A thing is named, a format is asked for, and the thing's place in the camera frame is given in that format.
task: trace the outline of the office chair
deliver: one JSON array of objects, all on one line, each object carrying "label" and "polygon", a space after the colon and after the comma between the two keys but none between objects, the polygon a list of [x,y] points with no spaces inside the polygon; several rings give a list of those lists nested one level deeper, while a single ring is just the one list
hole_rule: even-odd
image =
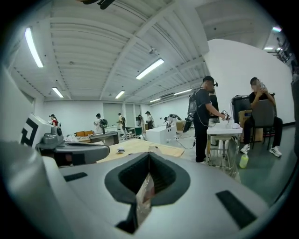
[{"label": "office chair", "polygon": [[[275,117],[275,109],[274,105],[268,100],[259,100],[256,104],[256,107],[252,110],[252,117],[254,119],[254,127],[253,127],[253,144],[254,147],[255,137],[256,137],[256,129],[257,128],[272,128],[274,124]],[[271,134],[269,135],[269,142],[267,149],[269,150],[271,141]]]}]

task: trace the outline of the fluorescent light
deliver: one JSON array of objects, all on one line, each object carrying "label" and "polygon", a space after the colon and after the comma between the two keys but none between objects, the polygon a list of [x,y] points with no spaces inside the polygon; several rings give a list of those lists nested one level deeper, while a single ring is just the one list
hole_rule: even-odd
[{"label": "fluorescent light", "polygon": [[121,91],[115,98],[118,99],[125,91]]},{"label": "fluorescent light", "polygon": [[281,28],[279,28],[279,27],[273,27],[272,30],[276,31],[276,32],[281,32]]},{"label": "fluorescent light", "polygon": [[183,94],[183,93],[188,92],[188,91],[192,91],[192,89],[189,89],[189,90],[186,90],[186,91],[181,91],[181,92],[179,92],[179,93],[175,93],[174,95]]},{"label": "fluorescent light", "polygon": [[150,103],[151,103],[151,102],[158,101],[158,100],[160,100],[160,99],[161,99],[161,98],[159,98],[159,99],[155,99],[155,100],[151,100]]},{"label": "fluorescent light", "polygon": [[26,38],[26,41],[27,41],[27,44],[28,44],[28,47],[31,51],[31,54],[37,64],[37,66],[39,68],[42,68],[43,67],[43,63],[41,61],[41,59],[39,58],[38,56],[38,53],[36,51],[36,47],[34,45],[34,42],[33,42],[33,38],[32,38],[32,33],[31,33],[31,29],[30,28],[27,28],[26,31],[25,31],[25,38]]},{"label": "fluorescent light", "polygon": [[158,59],[152,65],[150,65],[148,68],[143,70],[138,76],[136,76],[136,79],[140,80],[142,77],[149,74],[153,69],[157,68],[159,65],[161,65],[163,63],[164,63],[164,61],[161,58]]},{"label": "fluorescent light", "polygon": [[60,98],[63,98],[64,96],[60,93],[60,91],[57,89],[57,87],[53,87],[52,88],[53,91],[55,91],[55,93],[60,97]]}]

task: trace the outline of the ceiling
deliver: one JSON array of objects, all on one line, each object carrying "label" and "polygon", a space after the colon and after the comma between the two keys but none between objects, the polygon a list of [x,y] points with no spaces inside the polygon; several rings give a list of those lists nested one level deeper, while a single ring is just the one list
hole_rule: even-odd
[{"label": "ceiling", "polygon": [[[263,48],[272,27],[265,19],[243,0],[116,0],[105,10],[75,0],[48,0],[23,28],[32,27],[44,67],[37,67],[22,37],[11,74],[45,100],[60,100],[55,86],[68,100],[149,103],[200,86],[208,75],[202,57],[209,51],[208,40]],[[158,58],[164,64],[137,80],[138,72]],[[121,90],[125,94],[115,99]]]}]

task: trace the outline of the wooden board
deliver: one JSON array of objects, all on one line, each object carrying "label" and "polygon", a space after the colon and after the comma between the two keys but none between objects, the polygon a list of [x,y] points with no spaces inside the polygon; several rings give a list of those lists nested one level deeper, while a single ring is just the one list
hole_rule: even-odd
[{"label": "wooden board", "polygon": [[[99,160],[97,162],[106,162],[109,160],[125,157],[129,154],[148,152],[149,147],[151,147],[151,146],[158,147],[158,149],[160,150],[160,152],[162,154],[170,155],[170,156],[174,156],[174,157],[180,157],[184,153],[184,150],[182,148],[152,143],[152,142],[143,141],[143,140],[139,140],[139,139],[132,139],[132,140],[128,140],[128,141],[125,141],[125,142],[122,142],[119,144],[114,144],[114,145],[109,146],[110,154],[108,155],[108,157],[106,157],[105,159]],[[125,153],[118,154],[117,153],[118,147],[124,147]]]}]

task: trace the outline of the cap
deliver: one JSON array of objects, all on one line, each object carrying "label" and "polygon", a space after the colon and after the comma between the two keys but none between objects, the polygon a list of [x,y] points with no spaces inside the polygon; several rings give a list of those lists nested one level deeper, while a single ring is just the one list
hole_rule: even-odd
[{"label": "cap", "polygon": [[203,78],[202,82],[205,82],[205,81],[207,81],[207,80],[211,80],[211,81],[214,82],[214,78],[211,77],[211,76],[206,76],[205,78]]}]

